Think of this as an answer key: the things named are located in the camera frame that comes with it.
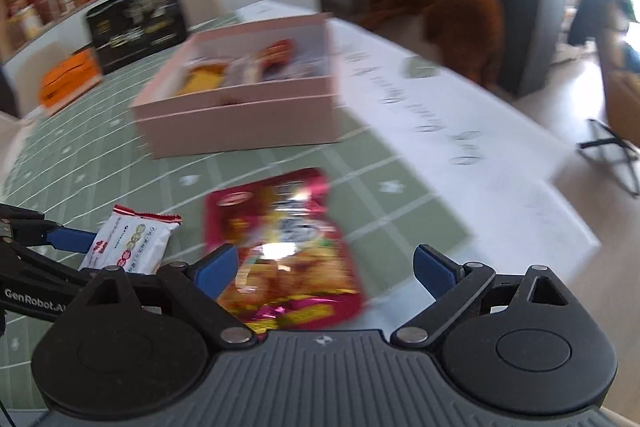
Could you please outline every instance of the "brown stuffed animal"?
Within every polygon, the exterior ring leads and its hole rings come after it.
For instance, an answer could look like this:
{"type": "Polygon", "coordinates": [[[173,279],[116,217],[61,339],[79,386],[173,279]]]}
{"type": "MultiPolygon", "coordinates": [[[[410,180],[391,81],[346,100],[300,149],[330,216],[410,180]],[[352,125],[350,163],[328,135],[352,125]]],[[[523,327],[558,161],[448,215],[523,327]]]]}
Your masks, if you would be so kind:
{"type": "Polygon", "coordinates": [[[374,31],[407,14],[423,14],[424,39],[439,47],[444,66],[483,87],[495,82],[504,46],[499,0],[370,0],[361,26],[374,31]]]}

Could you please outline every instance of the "cardboard box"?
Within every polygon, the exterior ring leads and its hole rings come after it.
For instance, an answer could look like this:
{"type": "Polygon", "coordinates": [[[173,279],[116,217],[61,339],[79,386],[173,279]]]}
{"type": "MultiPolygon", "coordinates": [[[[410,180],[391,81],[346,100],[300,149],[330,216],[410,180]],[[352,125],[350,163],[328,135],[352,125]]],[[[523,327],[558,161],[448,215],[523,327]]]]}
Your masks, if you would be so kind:
{"type": "Polygon", "coordinates": [[[71,55],[42,77],[40,104],[47,116],[53,116],[101,81],[95,51],[89,48],[71,55]]]}
{"type": "Polygon", "coordinates": [[[191,36],[130,106],[154,157],[334,142],[336,84],[327,16],[316,14],[191,36]],[[311,78],[174,96],[196,58],[239,58],[291,39],[294,60],[319,60],[311,78]]]}

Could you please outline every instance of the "open pink gift box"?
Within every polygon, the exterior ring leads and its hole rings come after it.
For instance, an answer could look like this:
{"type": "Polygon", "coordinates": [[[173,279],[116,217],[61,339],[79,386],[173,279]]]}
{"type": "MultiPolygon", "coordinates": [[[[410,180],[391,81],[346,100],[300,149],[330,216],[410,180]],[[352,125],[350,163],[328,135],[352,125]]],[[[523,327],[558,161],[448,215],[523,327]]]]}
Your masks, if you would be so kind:
{"type": "Polygon", "coordinates": [[[192,35],[130,106],[154,157],[329,143],[337,140],[327,15],[253,22],[192,35]],[[243,57],[290,39],[293,61],[316,75],[175,96],[198,58],[243,57]]]}

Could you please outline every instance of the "chair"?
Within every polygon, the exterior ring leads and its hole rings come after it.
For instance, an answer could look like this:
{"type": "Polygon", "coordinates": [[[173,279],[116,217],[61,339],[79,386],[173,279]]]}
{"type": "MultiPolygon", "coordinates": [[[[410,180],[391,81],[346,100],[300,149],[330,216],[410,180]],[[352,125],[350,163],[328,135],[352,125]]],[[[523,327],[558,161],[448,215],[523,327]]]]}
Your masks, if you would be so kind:
{"type": "Polygon", "coordinates": [[[189,28],[199,26],[226,13],[221,0],[180,0],[189,28]]]}
{"type": "Polygon", "coordinates": [[[578,144],[582,152],[594,147],[615,144],[624,153],[624,163],[633,180],[631,193],[640,196],[640,182],[635,163],[640,157],[640,74],[625,71],[624,38],[629,19],[615,0],[602,6],[600,28],[596,31],[596,47],[602,70],[607,123],[591,119],[594,134],[603,130],[606,138],[578,144]]]}

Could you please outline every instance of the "floor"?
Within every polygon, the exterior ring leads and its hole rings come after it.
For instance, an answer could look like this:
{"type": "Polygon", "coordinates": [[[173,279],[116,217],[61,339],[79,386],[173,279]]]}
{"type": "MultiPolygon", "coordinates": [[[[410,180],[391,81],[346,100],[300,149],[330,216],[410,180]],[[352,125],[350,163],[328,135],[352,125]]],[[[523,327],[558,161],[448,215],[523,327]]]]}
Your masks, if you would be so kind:
{"type": "MultiPolygon", "coordinates": [[[[587,118],[603,118],[595,57],[552,66],[548,86],[513,105],[562,140],[591,139],[587,118]]],[[[625,172],[576,153],[556,185],[602,242],[571,290],[613,342],[618,374],[605,406],[640,421],[640,199],[620,186],[625,172]]]]}

